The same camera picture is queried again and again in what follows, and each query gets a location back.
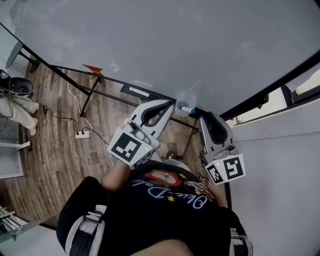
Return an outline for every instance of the black t-shirt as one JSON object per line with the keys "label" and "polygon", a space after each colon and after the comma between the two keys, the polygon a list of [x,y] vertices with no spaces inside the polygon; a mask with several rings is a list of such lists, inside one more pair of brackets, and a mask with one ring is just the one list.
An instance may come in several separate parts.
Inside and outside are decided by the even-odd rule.
{"label": "black t-shirt", "polygon": [[57,237],[65,248],[73,223],[96,205],[106,205],[99,256],[127,256],[164,240],[184,242],[194,255],[229,255],[230,221],[191,172],[148,161],[131,172],[128,182],[110,193],[87,177],[62,209]]}

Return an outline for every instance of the power strip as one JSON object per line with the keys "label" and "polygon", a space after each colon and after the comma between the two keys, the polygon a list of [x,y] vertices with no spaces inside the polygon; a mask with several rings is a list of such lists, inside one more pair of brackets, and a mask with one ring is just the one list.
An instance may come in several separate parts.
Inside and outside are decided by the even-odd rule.
{"label": "power strip", "polygon": [[75,138],[76,139],[87,139],[90,137],[90,133],[89,131],[78,131],[76,134],[75,134]]}

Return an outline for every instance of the wooden floor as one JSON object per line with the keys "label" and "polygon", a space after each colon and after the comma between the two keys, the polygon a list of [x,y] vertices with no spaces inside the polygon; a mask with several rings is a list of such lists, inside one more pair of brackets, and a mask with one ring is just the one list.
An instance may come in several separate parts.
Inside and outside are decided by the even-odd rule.
{"label": "wooden floor", "polygon": [[[66,73],[77,83],[87,87],[92,87],[96,79],[94,76],[78,72]],[[34,101],[46,105],[54,115],[76,119],[79,129],[89,126],[83,118],[79,118],[77,102],[68,93],[67,82],[64,79],[43,64],[36,73],[27,73],[26,78],[33,82]],[[121,86],[104,80],[97,86],[97,90],[137,104],[141,103],[140,99],[119,92]],[[70,90],[82,105],[86,96],[72,85]],[[133,106],[93,94],[87,108],[87,120],[91,122],[93,129],[109,142],[116,128],[121,127],[134,110]],[[89,139],[75,139],[73,121],[57,119],[48,113],[47,124],[42,126],[42,109],[39,109],[34,117],[38,119],[36,135],[30,137],[24,128],[21,132],[23,142],[30,140],[33,146],[31,152],[26,149],[21,151],[24,176],[5,180],[10,205],[16,211],[16,215],[26,221],[43,220],[59,213],[84,177],[94,176],[101,180],[114,162],[107,152],[108,145],[96,134],[92,133]],[[194,123],[194,119],[189,117],[180,119],[190,124]],[[160,137],[160,157],[165,158],[169,149],[176,149],[182,154],[190,132],[190,128],[169,121]],[[194,173],[203,173],[198,158],[201,149],[200,136],[196,134],[184,160]]]}

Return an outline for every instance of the person's arm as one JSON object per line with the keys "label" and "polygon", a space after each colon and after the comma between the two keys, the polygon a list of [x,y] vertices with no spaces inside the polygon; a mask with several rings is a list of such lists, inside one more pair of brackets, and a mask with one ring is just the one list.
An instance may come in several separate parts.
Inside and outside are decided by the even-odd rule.
{"label": "person's arm", "polygon": [[216,185],[211,179],[209,179],[208,189],[220,207],[228,208],[225,184]]}
{"label": "person's arm", "polygon": [[109,191],[118,190],[129,178],[131,169],[120,161],[116,161],[108,174],[102,179],[101,186]]}

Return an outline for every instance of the white cable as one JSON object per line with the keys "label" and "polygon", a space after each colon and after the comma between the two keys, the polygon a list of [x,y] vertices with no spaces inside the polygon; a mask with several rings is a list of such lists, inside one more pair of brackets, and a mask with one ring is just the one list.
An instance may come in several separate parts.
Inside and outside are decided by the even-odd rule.
{"label": "white cable", "polygon": [[[78,102],[78,110],[79,110],[79,113],[81,113],[79,100],[78,100],[78,99],[76,98],[76,96],[74,96],[74,95],[72,94],[72,92],[70,91],[69,82],[68,82],[68,81],[66,81],[66,82],[67,82],[67,84],[68,84],[68,91],[69,91],[69,93],[75,98],[76,102]],[[91,134],[91,133],[92,133],[92,130],[93,130],[93,127],[92,127],[91,123],[89,123],[89,121],[88,121],[87,119],[85,119],[84,117],[83,117],[83,119],[90,125],[91,130],[89,131],[89,134]]]}

